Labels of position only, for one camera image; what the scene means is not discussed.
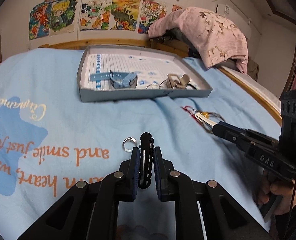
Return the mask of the person's right hand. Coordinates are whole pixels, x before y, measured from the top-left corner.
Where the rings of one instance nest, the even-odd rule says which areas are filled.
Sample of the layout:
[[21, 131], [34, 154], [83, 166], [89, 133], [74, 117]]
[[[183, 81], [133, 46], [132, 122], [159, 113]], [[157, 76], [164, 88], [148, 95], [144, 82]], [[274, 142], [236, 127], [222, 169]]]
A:
[[261, 187], [257, 196], [257, 204], [262, 206], [269, 202], [268, 194], [272, 193], [276, 196], [282, 196], [281, 202], [275, 208], [275, 215], [283, 215], [290, 212], [291, 208], [296, 206], [296, 181], [291, 183], [284, 181], [275, 181], [270, 183], [268, 181], [268, 171], [264, 170], [262, 174]]

